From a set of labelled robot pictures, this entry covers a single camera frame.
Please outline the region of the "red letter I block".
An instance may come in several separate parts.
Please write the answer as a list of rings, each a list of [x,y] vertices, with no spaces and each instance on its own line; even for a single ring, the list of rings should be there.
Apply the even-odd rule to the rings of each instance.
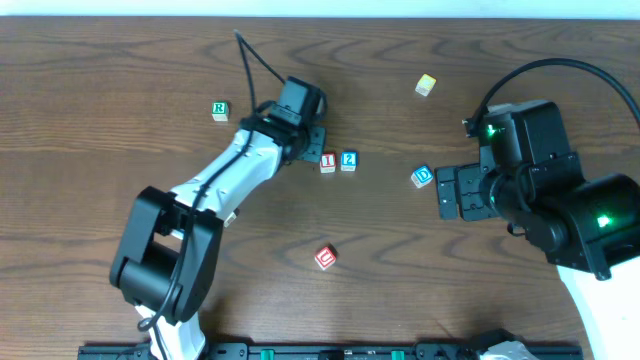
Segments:
[[[323,153],[320,158],[319,168],[323,174],[334,173],[336,171],[336,154],[333,152]]]

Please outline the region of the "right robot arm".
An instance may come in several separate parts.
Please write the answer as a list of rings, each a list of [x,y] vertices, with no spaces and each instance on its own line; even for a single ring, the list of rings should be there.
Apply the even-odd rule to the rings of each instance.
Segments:
[[[436,170],[441,217],[506,221],[557,268],[594,357],[638,358],[638,183],[586,179],[553,102],[496,105],[463,123],[479,160]]]

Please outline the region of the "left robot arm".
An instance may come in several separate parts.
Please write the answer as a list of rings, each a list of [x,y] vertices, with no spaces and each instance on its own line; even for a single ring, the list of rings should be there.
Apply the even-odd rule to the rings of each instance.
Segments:
[[[134,200],[109,280],[142,316],[157,359],[198,359],[198,311],[213,282],[221,237],[237,208],[288,163],[293,133],[253,117],[227,149],[184,184],[145,188]]]

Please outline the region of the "blue number 2 block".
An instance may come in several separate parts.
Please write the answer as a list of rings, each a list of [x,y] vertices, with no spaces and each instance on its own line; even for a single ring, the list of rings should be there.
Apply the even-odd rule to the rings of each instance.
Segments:
[[[340,167],[343,172],[355,172],[358,166],[358,153],[345,151],[341,153]]]

